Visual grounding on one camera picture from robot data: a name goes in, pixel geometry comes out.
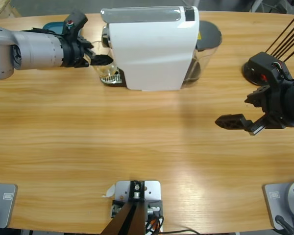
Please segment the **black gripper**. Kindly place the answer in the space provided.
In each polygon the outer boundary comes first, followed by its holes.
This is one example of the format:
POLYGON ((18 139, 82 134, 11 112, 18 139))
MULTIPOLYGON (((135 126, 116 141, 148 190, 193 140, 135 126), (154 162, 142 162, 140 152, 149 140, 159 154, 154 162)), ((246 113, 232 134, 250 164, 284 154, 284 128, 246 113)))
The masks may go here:
POLYGON ((226 130, 245 130, 256 135, 264 129, 294 127, 294 82, 282 82, 278 88, 261 86, 247 95, 245 103, 261 107, 264 115, 254 123, 243 114, 222 115, 215 124, 226 130))
MULTIPOLYGON (((61 48, 63 50, 62 67, 66 68, 86 68, 89 62, 84 55, 92 56, 91 49, 94 47, 91 42, 83 36, 69 37, 68 35, 60 36, 61 48)), ((113 63, 109 55, 100 54, 91 57, 92 66, 106 66, 113 63)))

